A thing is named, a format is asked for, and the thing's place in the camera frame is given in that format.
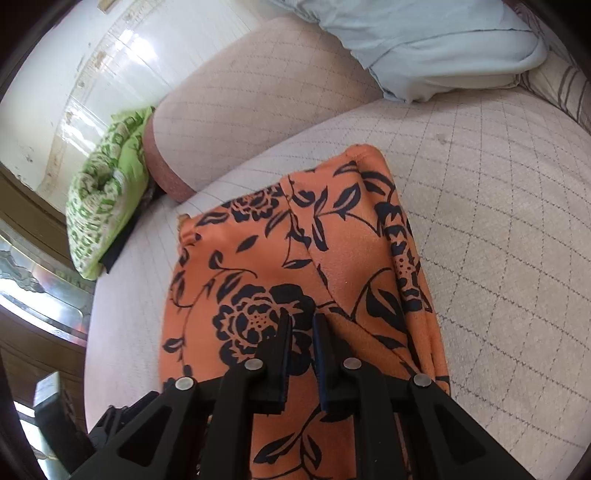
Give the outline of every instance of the pink quilted cover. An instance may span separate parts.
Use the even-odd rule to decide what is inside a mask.
[[[150,171],[182,202],[267,148],[381,96],[336,37],[296,17],[276,18],[163,100]]]

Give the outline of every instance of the mattress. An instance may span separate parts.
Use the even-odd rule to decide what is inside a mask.
[[[88,425],[158,389],[176,223],[378,147],[408,213],[439,315],[454,399],[536,478],[566,479],[591,442],[591,137],[515,88],[418,105],[378,100],[245,162],[182,205],[163,198],[98,280]]]

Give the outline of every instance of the glass pane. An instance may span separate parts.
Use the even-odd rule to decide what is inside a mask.
[[[86,345],[94,283],[29,244],[0,220],[0,304],[60,338]]]

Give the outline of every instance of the light blue pillow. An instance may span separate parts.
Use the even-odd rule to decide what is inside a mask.
[[[271,0],[337,36],[389,99],[515,86],[544,43],[501,0]]]

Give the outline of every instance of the orange floral fabric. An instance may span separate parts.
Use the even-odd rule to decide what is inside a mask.
[[[321,412],[312,315],[382,372],[423,372],[449,392],[433,301],[382,154],[354,145],[318,167],[227,202],[180,228],[160,373],[205,381],[293,324],[285,412],[255,416],[254,479],[355,477],[351,418]]]

